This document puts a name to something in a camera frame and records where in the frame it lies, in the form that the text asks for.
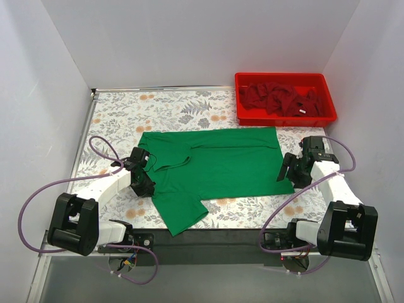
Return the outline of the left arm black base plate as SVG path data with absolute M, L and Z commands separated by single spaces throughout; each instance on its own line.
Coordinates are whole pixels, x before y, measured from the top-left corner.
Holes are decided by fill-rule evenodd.
M 144 247 L 149 250 L 153 249 L 153 241 L 154 235 L 151 233 L 126 233 L 124 239 L 116 243 L 119 246 L 139 246 Z M 101 246 L 97 248 L 98 253 L 110 253 L 110 254 L 129 254 L 138 251 L 137 249 L 133 248 L 118 248 L 118 247 L 108 247 L 108 246 Z

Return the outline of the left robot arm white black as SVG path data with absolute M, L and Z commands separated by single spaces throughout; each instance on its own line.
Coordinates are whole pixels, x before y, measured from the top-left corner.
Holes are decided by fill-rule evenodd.
M 134 245 L 132 225 L 120 220 L 101 222 L 98 211 L 127 188 L 137 198 L 153 196 L 155 183 L 145 170 L 149 158 L 150 152 L 134 147 L 129 157 L 111 164 L 121 168 L 118 173 L 100 178 L 76 193 L 59 195 L 47 234 L 48 244 L 82 256 L 107 244 L 122 253 L 130 251 Z

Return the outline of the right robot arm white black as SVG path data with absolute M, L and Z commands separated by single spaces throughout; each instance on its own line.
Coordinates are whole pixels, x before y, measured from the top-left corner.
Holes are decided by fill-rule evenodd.
M 326 152 L 321 137 L 305 137 L 299 146 L 299 155 L 285 154 L 278 180 L 288 179 L 300 190 L 316 185 L 328 207 L 318 222 L 295 218 L 288 223 L 286 245 L 300 251 L 310 244 L 323 256 L 367 261 L 374 244 L 377 210 L 354 195 L 337 157 Z

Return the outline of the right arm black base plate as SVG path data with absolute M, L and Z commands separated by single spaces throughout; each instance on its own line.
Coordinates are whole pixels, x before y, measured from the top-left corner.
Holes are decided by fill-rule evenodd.
M 297 248 L 304 246 L 304 243 L 290 236 L 286 230 L 270 230 L 263 234 L 261 247 L 276 253 L 288 253 L 297 251 Z

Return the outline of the green t shirt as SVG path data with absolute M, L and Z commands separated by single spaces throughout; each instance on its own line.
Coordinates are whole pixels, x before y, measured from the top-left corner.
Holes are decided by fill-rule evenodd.
M 155 158 L 147 166 L 152 201 L 173 236 L 207 216 L 205 200 L 294 192 L 277 179 L 283 155 L 275 128 L 145 132 L 138 146 Z

